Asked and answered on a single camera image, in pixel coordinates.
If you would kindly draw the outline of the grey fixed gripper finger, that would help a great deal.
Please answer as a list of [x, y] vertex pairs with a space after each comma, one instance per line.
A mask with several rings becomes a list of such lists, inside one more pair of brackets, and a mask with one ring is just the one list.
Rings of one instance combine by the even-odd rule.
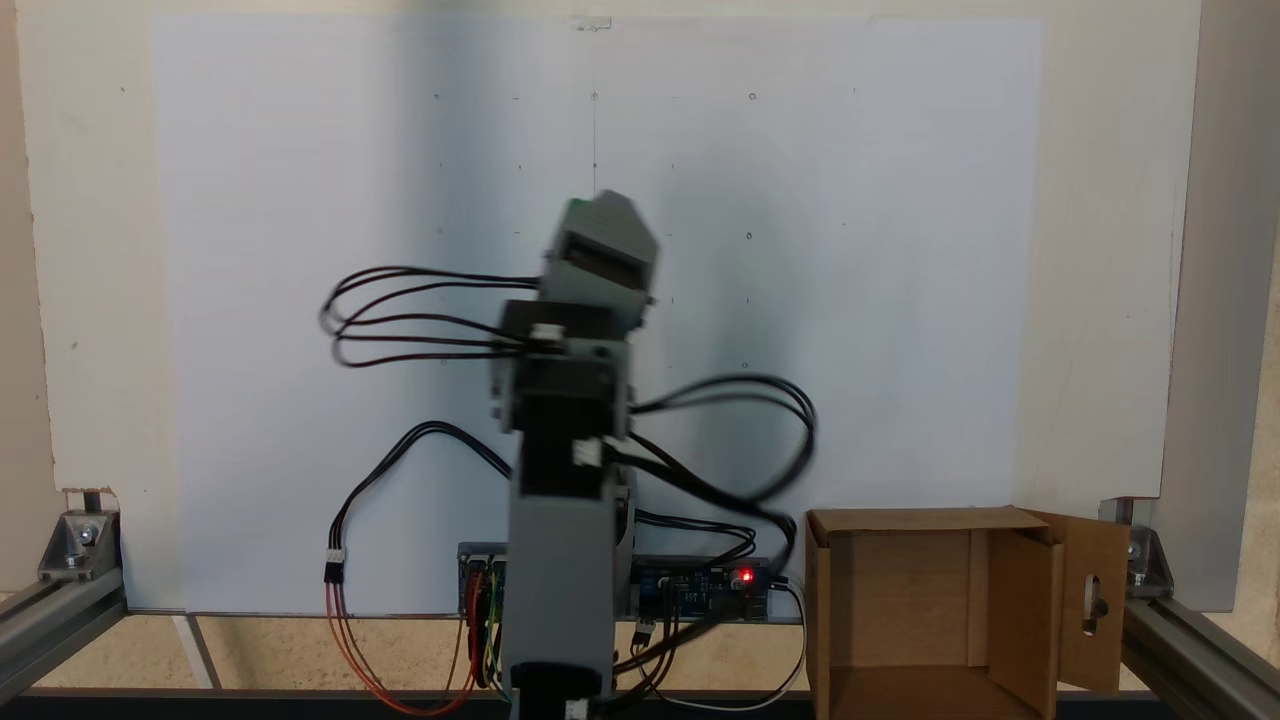
[[657, 237], [632, 199], [613, 190], [564, 205], [556, 228], [556, 256], [563, 258], [573, 242], [640, 266], [654, 266], [659, 258]]

